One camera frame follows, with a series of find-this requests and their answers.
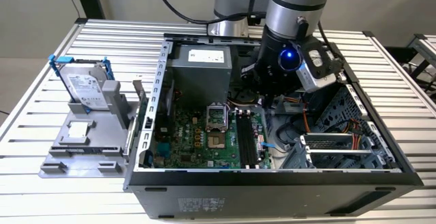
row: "ram slot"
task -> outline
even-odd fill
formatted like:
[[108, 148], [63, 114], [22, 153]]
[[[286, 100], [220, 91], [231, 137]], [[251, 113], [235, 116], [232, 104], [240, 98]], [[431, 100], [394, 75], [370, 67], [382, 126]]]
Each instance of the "ram slot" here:
[[250, 166], [255, 168], [258, 164], [256, 160], [256, 145], [252, 132], [252, 121], [247, 114], [239, 114], [236, 116], [236, 128], [238, 128], [238, 144], [239, 144], [239, 156], [242, 166]]

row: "hard drive label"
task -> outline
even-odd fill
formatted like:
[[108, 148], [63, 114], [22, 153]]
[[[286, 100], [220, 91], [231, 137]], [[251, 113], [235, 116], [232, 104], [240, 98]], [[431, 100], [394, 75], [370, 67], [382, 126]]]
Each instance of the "hard drive label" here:
[[108, 109], [98, 79], [84, 74], [68, 74], [68, 79], [82, 104], [91, 109]]

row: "label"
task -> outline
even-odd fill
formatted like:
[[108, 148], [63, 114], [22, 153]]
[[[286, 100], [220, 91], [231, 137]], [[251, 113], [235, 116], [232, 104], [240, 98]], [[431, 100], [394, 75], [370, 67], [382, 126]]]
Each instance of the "label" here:
[[179, 208], [182, 212], [215, 212], [223, 211], [226, 198], [194, 198], [182, 197], [179, 198]]
[[71, 122], [68, 129], [68, 137], [71, 138], [83, 138], [87, 135], [88, 131], [88, 122]]
[[192, 49], [188, 54], [188, 62], [224, 63], [224, 51]]
[[91, 109], [108, 109], [98, 79], [86, 74], [68, 74], [68, 79], [82, 104]]

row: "power supply label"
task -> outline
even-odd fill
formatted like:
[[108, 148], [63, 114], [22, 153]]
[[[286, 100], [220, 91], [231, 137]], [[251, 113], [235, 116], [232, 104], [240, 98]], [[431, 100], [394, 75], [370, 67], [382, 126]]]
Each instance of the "power supply label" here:
[[95, 110], [108, 109], [98, 79], [86, 74], [68, 74], [68, 79], [82, 104]]
[[208, 49], [192, 49], [188, 54], [188, 62], [224, 63], [224, 51], [211, 51]]
[[179, 208], [182, 212], [215, 212], [223, 211], [226, 203], [226, 198], [220, 197], [206, 197], [206, 198], [194, 198], [194, 197], [180, 197], [179, 198]]

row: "aluminum workbench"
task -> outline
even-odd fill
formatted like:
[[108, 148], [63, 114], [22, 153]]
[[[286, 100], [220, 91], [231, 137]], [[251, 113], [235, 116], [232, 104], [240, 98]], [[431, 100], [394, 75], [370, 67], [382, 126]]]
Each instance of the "aluminum workbench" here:
[[[250, 36], [260, 38], [262, 27]], [[122, 92], [138, 99], [130, 82], [151, 89], [163, 34], [206, 34], [194, 24], [90, 20], [75, 24], [55, 54], [112, 62]], [[340, 223], [436, 223], [436, 106], [375, 37], [326, 31], [360, 79], [372, 104], [423, 179], [426, 187]], [[0, 223], [146, 223], [148, 217], [123, 178], [42, 179], [40, 165], [70, 111], [70, 96], [48, 65], [0, 128]], [[175, 222], [324, 222], [327, 219], [211, 219]]]

